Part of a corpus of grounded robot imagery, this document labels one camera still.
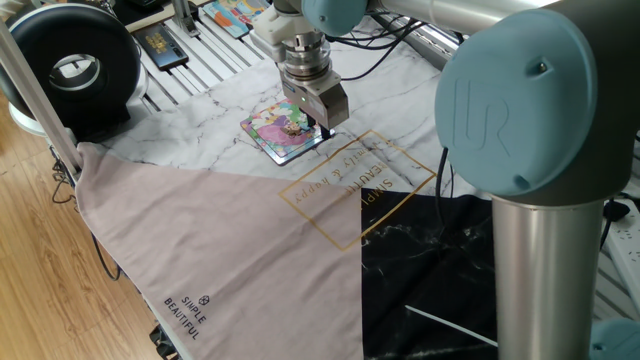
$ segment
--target ur logo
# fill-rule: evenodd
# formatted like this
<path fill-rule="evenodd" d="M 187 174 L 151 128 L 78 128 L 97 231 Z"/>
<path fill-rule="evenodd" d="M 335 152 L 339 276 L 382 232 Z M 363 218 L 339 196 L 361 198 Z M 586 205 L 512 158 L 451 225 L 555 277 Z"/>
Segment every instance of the ur logo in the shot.
<path fill-rule="evenodd" d="M 498 87 L 467 79 L 456 80 L 453 144 L 464 150 L 509 150 L 501 133 L 509 122 L 509 107 Z"/>

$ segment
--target black cable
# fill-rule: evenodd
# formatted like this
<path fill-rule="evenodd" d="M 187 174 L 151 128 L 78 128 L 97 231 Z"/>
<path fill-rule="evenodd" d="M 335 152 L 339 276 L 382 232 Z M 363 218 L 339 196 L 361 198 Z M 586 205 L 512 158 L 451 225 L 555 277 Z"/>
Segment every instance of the black cable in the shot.
<path fill-rule="evenodd" d="M 458 45 L 462 45 L 462 43 L 464 42 L 464 36 L 462 36 L 462 34 L 457 31 L 454 31 L 453 34 L 458 39 Z"/>
<path fill-rule="evenodd" d="M 394 23 L 394 22 L 396 22 L 396 21 L 400 20 L 400 19 L 401 19 L 401 18 L 403 18 L 403 17 L 404 17 L 404 16 L 402 16 L 402 15 L 398 15 L 398 16 L 394 17 L 393 19 L 391 19 L 391 21 L 389 21 L 386 25 L 384 25 L 384 26 L 382 27 L 382 29 L 383 29 L 383 30 L 382 30 L 382 32 L 380 32 L 380 34 L 378 34 L 378 35 L 379 35 L 379 36 L 380 36 L 380 35 L 383 35 L 383 34 L 384 34 L 384 33 L 386 33 L 387 31 L 389 31 L 389 28 L 391 27 L 391 25 L 393 25 L 393 23 Z M 371 45 L 371 43 L 373 43 L 374 41 L 375 41 L 375 40 L 369 40 L 369 42 L 367 43 L 367 46 Z"/>
<path fill-rule="evenodd" d="M 436 207 L 436 216 L 438 217 L 438 221 L 442 226 L 440 230 L 440 235 L 438 236 L 438 240 L 440 243 L 443 243 L 442 238 L 445 237 L 445 242 L 453 245 L 456 249 L 458 249 L 469 261 L 475 263 L 477 266 L 485 268 L 489 271 L 495 272 L 495 270 L 489 266 L 489 264 L 485 263 L 481 259 L 472 256 L 465 248 L 463 248 L 460 244 L 456 243 L 451 234 L 447 231 L 447 223 L 444 220 L 444 216 L 442 215 L 442 176 L 444 172 L 444 167 L 447 163 L 447 156 L 449 155 L 449 149 L 442 149 L 442 155 L 440 156 L 440 164 L 438 165 L 438 175 L 436 176 L 436 194 L 435 194 L 435 207 Z M 449 164 L 449 169 L 451 170 L 451 198 L 453 198 L 453 166 Z"/>
<path fill-rule="evenodd" d="M 71 183 L 69 181 L 70 175 L 67 172 L 67 168 L 62 163 L 62 160 L 58 159 L 55 154 L 54 158 L 56 159 L 56 162 L 51 168 L 51 170 L 53 170 L 52 177 L 53 180 L 55 180 L 58 184 L 56 185 L 56 188 L 55 190 L 53 190 L 53 194 L 51 195 L 51 202 L 53 202 L 54 204 L 66 204 L 73 200 L 75 204 L 73 209 L 78 212 L 78 202 L 75 195 L 69 195 L 69 197 L 65 200 L 56 200 L 56 196 L 58 195 L 62 184 L 69 184 L 71 186 Z"/>
<path fill-rule="evenodd" d="M 602 230 L 602 236 L 600 236 L 600 250 L 604 247 L 604 242 L 607 240 L 607 235 L 609 235 L 609 228 L 611 227 L 611 209 L 613 207 L 613 198 L 609 199 L 609 212 L 607 213 L 607 223 L 604 225 L 604 230 Z"/>
<path fill-rule="evenodd" d="M 413 26 L 413 27 L 404 27 L 405 32 L 400 35 L 396 40 L 393 40 L 387 44 L 384 45 L 378 45 L 378 46 L 367 46 L 367 45 L 359 45 L 359 44 L 355 44 L 353 43 L 353 40 L 341 40 L 341 39 L 337 39 L 337 38 L 333 38 L 333 41 L 341 43 L 341 44 L 345 44 L 345 45 L 349 45 L 349 46 L 353 46 L 355 48 L 358 49 L 363 49 L 363 50 L 385 50 L 385 49 L 389 49 L 389 48 L 395 48 L 400 41 L 404 40 L 404 38 L 406 38 L 407 36 L 409 36 L 409 34 L 411 34 L 411 32 L 413 32 L 414 30 L 420 28 L 424 26 L 424 23 L 418 23 L 417 25 Z"/>
<path fill-rule="evenodd" d="M 356 43 L 360 44 L 360 41 L 367 41 L 367 40 L 378 40 L 378 39 L 382 39 L 385 38 L 389 35 L 393 35 L 393 34 L 397 34 L 399 32 L 402 32 L 404 30 L 407 30 L 408 28 L 411 27 L 411 25 L 415 24 L 415 22 L 413 23 L 409 23 L 407 25 L 401 26 L 395 30 L 387 30 L 387 31 L 383 31 L 382 33 L 378 34 L 378 35 L 373 35 L 373 36 L 369 36 L 369 37 L 365 37 L 365 38 L 356 38 L 353 35 L 353 32 L 351 32 L 351 37 L 352 39 L 349 38 L 345 38 L 345 37 L 332 37 L 332 36 L 327 36 L 327 40 L 329 41 L 338 41 L 338 40 L 342 40 L 342 41 L 355 41 Z"/>
<path fill-rule="evenodd" d="M 415 29 L 421 27 L 422 25 L 424 25 L 423 23 L 420 23 L 412 28 L 409 28 L 407 30 L 405 30 L 405 33 L 402 34 L 397 40 L 395 40 L 393 42 L 393 46 L 391 46 L 391 48 L 389 50 L 387 50 L 387 52 L 382 55 L 382 57 L 380 58 L 380 60 L 378 60 L 378 62 L 376 62 L 369 70 L 367 70 L 365 73 L 355 76 L 355 77 L 351 77 L 351 78 L 344 78 L 342 79 L 342 81 L 354 81 L 354 80 L 360 80 L 363 77 L 371 74 L 371 72 L 373 72 L 373 70 L 375 70 L 378 66 L 380 66 L 380 64 L 382 64 L 382 62 L 389 56 L 391 55 L 391 53 L 393 52 L 393 50 L 398 46 L 398 44 L 400 44 L 400 42 L 402 42 L 402 40 L 404 40 L 404 38 L 406 38 L 409 34 L 411 34 L 411 32 L 413 32 Z"/>
<path fill-rule="evenodd" d="M 442 155 L 440 156 L 440 165 L 438 165 L 438 175 L 436 176 L 436 216 L 438 217 L 438 221 L 442 226 L 442 232 L 444 232 L 447 228 L 447 224 L 445 224 L 444 217 L 442 216 L 442 204 L 440 203 L 442 195 L 440 193 L 440 189 L 442 188 L 442 173 L 444 172 L 444 165 L 447 162 L 447 155 L 449 155 L 449 149 L 442 149 Z"/>
<path fill-rule="evenodd" d="M 111 274 L 111 271 L 109 271 L 109 268 L 107 267 L 107 264 L 104 262 L 104 258 L 102 257 L 102 251 L 100 251 L 100 246 L 98 246 L 98 240 L 96 240 L 96 237 L 93 235 L 93 233 L 91 233 L 91 238 L 93 239 L 93 245 L 95 245 L 96 247 L 96 252 L 98 253 L 98 257 L 100 258 L 100 263 L 102 264 L 104 272 L 107 274 L 109 279 L 118 281 L 118 279 L 120 279 L 120 275 L 122 274 L 122 269 L 120 269 L 120 266 L 116 264 L 116 275 L 114 276 L 113 274 Z"/>
<path fill-rule="evenodd" d="M 451 171 L 451 195 L 449 195 L 449 199 L 453 199 L 453 178 L 455 174 L 453 173 L 453 165 L 449 163 L 449 171 Z"/>

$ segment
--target black marble cloth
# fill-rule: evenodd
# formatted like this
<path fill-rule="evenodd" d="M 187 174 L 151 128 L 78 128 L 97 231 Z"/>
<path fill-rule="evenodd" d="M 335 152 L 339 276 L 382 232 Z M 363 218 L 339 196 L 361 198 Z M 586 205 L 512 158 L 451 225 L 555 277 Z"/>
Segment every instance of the black marble cloth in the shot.
<path fill-rule="evenodd" d="M 363 206 L 363 231 L 407 195 Z M 412 196 L 362 239 L 365 359 L 498 358 L 496 347 L 405 308 L 497 340 L 491 202 L 442 198 L 443 228 L 434 200 Z"/>

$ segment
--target gold square outline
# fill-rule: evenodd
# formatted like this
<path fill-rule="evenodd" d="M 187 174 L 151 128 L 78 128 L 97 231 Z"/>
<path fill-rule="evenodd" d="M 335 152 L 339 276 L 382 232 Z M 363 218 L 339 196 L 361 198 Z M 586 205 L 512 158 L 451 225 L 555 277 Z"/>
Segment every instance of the gold square outline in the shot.
<path fill-rule="evenodd" d="M 295 206 L 291 201 L 289 201 L 289 199 L 287 199 L 286 197 L 284 197 L 284 194 L 289 191 L 292 187 L 294 187 L 296 184 L 302 182 L 302 180 L 304 178 L 306 178 L 307 176 L 309 176 L 311 173 L 313 173 L 314 171 L 318 170 L 321 166 L 324 166 L 326 163 L 328 163 L 329 161 L 331 161 L 331 159 L 333 159 L 334 157 L 336 157 L 342 150 L 346 149 L 347 147 L 349 147 L 351 144 L 360 141 L 363 137 L 369 135 L 369 134 L 375 134 L 377 137 L 379 137 L 382 141 L 384 141 L 385 143 L 387 143 L 387 145 L 393 147 L 394 149 L 402 152 L 406 157 L 408 157 L 410 160 L 412 160 L 413 162 L 415 162 L 416 164 L 418 164 L 421 168 L 429 171 L 431 173 L 431 176 L 425 180 L 423 183 L 420 184 L 420 186 L 418 186 L 411 194 L 407 195 L 404 199 L 402 199 L 402 201 L 400 201 L 400 203 L 398 205 L 396 205 L 393 209 L 389 210 L 389 212 L 383 216 L 380 220 L 376 221 L 375 224 L 371 225 L 368 229 L 366 229 L 365 231 L 363 231 L 360 236 L 358 236 L 355 240 L 353 240 L 351 243 L 349 243 L 347 246 L 342 247 L 340 246 L 335 240 L 333 240 L 331 238 L 331 236 L 329 236 L 329 234 L 327 234 L 324 230 L 322 230 L 320 228 L 320 226 L 318 226 L 318 224 L 311 219 L 310 217 L 308 217 L 304 212 L 302 212 L 302 210 L 300 210 L 297 206 Z M 363 236 L 367 235 L 367 233 L 369 233 L 369 231 L 373 230 L 376 226 L 380 225 L 380 223 L 382 223 L 384 220 L 386 220 L 391 214 L 393 214 L 396 210 L 398 210 L 398 208 L 400 208 L 400 206 L 402 206 L 405 202 L 407 202 L 407 200 L 409 200 L 409 198 L 411 198 L 413 195 L 415 195 L 418 191 L 420 191 L 420 189 L 422 189 L 425 185 L 427 185 L 427 183 L 429 183 L 429 181 L 431 181 L 434 177 L 436 177 L 437 174 L 429 169 L 428 167 L 422 165 L 418 160 L 414 159 L 413 157 L 411 157 L 411 155 L 407 154 L 407 152 L 396 146 L 395 144 L 391 143 L 389 140 L 387 140 L 384 136 L 380 135 L 380 133 L 378 133 L 375 130 L 368 130 L 366 131 L 364 134 L 358 136 L 355 140 L 350 141 L 349 143 L 347 143 L 345 146 L 339 148 L 338 150 L 336 150 L 331 156 L 329 156 L 325 161 L 321 162 L 320 164 L 318 164 L 316 167 L 314 167 L 313 169 L 311 169 L 309 172 L 307 172 L 306 174 L 302 175 L 298 180 L 294 181 L 291 185 L 287 186 L 284 190 L 280 191 L 278 193 L 278 195 L 282 198 L 282 200 L 286 201 L 287 204 L 289 204 L 295 211 L 298 212 L 298 214 L 300 214 L 303 218 L 307 219 L 307 221 L 309 221 L 311 223 L 311 225 L 313 225 L 316 229 L 318 229 L 318 231 L 320 231 L 320 233 L 322 233 L 322 235 L 324 235 L 335 247 L 337 247 L 338 249 L 340 249 L 340 251 L 345 252 L 347 250 L 349 250 L 353 245 L 355 245 L 355 243 L 358 240 L 361 240 Z"/>

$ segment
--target wooden floor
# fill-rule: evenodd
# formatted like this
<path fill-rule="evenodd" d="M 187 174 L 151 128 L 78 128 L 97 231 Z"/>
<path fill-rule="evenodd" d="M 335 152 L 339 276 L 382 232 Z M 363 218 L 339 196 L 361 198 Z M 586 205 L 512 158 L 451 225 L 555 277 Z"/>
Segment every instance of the wooden floor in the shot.
<path fill-rule="evenodd" d="M 52 203 L 53 164 L 0 94 L 0 359 L 159 359 L 131 281 L 105 276 L 73 202 Z"/>

